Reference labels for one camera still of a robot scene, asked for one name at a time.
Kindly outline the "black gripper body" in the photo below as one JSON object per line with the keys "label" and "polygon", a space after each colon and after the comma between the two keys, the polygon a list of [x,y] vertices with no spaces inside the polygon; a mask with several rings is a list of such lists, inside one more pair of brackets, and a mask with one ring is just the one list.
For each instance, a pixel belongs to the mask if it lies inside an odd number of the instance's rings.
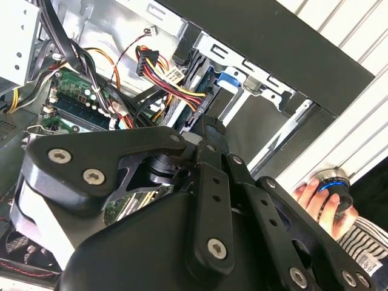
{"label": "black gripper body", "polygon": [[237,290],[226,155],[201,162],[188,192],[169,194],[84,241],[58,290]]}

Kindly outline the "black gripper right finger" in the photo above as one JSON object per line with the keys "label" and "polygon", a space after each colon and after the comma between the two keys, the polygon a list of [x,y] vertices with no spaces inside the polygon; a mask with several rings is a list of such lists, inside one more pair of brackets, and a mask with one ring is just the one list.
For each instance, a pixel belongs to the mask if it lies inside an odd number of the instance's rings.
{"label": "black gripper right finger", "polygon": [[272,178],[226,155],[237,290],[376,290],[371,277]]}

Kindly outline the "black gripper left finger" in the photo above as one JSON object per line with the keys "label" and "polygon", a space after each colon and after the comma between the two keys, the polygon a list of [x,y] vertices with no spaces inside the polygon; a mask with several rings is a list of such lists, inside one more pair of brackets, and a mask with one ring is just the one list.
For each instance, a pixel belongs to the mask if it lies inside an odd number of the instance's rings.
{"label": "black gripper left finger", "polygon": [[221,121],[204,116],[184,133],[154,126],[36,138],[25,150],[10,219],[64,270],[80,243],[104,228],[108,203],[163,185],[182,189],[200,149],[228,150]]}

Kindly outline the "person's hand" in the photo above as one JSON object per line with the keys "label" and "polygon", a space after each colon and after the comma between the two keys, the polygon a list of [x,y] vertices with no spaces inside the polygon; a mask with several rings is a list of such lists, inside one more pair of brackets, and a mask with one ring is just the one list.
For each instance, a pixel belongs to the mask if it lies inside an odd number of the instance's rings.
{"label": "person's hand", "polygon": [[341,239],[359,217],[351,206],[340,217],[336,211],[340,206],[338,194],[330,194],[327,189],[318,191],[319,180],[311,179],[291,194],[292,198],[315,220],[334,240]]}

